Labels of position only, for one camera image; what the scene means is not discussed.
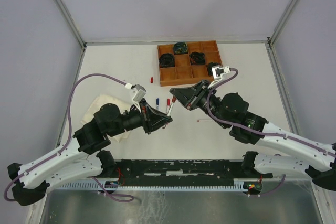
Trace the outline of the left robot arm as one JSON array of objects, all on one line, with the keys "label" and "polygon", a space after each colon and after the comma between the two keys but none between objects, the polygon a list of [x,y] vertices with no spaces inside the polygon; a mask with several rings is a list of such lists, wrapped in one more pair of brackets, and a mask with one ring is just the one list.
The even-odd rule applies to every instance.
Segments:
[{"label": "left robot arm", "polygon": [[110,177],[116,171],[111,152],[104,150],[111,143],[110,137],[140,127],[150,134],[172,120],[145,99],[138,108],[132,105],[124,112],[116,104],[104,104],[65,144],[28,164],[10,164],[7,170],[12,182],[4,198],[28,206],[70,182],[86,177]]}]

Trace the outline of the white pen brown end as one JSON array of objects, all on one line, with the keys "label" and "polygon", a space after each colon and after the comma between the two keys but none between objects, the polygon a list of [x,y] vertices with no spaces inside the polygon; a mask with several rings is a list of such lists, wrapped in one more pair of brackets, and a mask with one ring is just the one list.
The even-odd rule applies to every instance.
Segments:
[{"label": "white pen brown end", "polygon": [[173,110],[173,106],[174,106],[174,101],[171,101],[170,107],[168,109],[168,113],[167,116],[171,116],[172,110]]}]

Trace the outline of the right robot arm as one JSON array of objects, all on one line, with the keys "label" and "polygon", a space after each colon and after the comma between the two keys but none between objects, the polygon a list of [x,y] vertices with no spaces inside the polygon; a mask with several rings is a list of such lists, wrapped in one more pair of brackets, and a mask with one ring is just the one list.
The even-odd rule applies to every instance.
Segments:
[{"label": "right robot arm", "polygon": [[246,177],[256,174],[301,173],[324,189],[335,190],[335,145],[323,144],[285,131],[262,116],[248,111],[249,104],[238,93],[217,97],[208,81],[187,88],[171,88],[172,94],[187,110],[201,109],[235,140],[264,146],[284,153],[277,161],[266,161],[261,154],[242,162]]}]

